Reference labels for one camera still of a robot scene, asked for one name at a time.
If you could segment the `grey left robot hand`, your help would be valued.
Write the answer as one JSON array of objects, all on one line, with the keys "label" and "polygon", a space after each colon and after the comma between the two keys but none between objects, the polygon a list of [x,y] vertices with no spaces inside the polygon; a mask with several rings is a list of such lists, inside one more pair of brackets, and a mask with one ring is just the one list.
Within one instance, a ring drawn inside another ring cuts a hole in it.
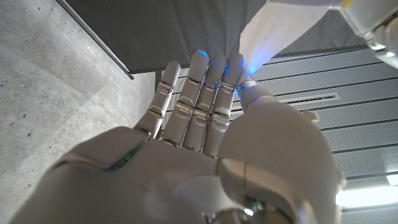
[{"label": "grey left robot hand", "polygon": [[373,55],[397,68],[397,0],[331,0]]}]

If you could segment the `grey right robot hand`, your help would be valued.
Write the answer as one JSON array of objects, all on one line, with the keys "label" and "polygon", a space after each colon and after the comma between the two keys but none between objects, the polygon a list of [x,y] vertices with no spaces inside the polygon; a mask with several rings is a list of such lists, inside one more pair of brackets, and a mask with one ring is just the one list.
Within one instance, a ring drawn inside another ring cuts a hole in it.
[{"label": "grey right robot hand", "polygon": [[317,128],[244,74],[241,54],[171,61],[131,128],[84,141],[54,163],[13,223],[339,223],[345,178]]}]

